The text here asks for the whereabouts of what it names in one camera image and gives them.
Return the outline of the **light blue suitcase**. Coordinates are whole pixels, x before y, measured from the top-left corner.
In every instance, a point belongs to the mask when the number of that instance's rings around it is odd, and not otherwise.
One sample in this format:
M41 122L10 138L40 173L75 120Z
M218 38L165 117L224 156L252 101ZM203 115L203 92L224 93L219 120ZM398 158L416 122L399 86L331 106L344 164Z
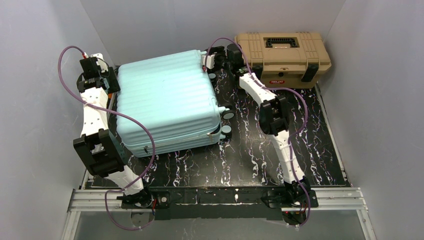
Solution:
M119 67L116 131L134 156L220 141L222 119L203 55L189 50Z

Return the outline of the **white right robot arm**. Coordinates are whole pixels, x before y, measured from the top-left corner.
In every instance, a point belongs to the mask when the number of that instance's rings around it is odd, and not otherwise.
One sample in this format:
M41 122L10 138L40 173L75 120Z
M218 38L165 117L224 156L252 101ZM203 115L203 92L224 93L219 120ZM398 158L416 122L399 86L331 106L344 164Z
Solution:
M202 60L204 71L215 72L226 69L229 76L236 81L258 105L258 122L261 131L273 144L278 157L284 185L293 188L307 188L310 183L302 171L294 153L292 138L301 133L308 122L308 106L297 91L283 88L301 101L304 118L301 127L294 133L289 132L290 117L288 100L283 95L275 94L274 88L265 86L256 76L248 63L242 47L232 41L228 46L209 46Z

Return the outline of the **tan plastic toolbox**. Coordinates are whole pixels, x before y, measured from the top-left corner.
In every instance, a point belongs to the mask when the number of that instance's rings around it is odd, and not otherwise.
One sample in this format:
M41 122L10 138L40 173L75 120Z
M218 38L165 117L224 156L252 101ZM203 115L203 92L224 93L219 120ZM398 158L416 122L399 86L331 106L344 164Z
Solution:
M269 88L311 89L332 66L317 32L240 33L234 40Z

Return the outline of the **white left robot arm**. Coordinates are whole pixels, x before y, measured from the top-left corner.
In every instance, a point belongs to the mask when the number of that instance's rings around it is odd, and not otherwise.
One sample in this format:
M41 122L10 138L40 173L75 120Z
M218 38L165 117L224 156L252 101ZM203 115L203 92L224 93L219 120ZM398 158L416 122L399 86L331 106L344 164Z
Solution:
M84 101L83 127L73 140L75 151L91 175L113 181L128 199L146 196L142 180L129 168L124 149L109 130L109 94L120 90L114 69L101 53L84 57L80 65L83 72L76 85Z

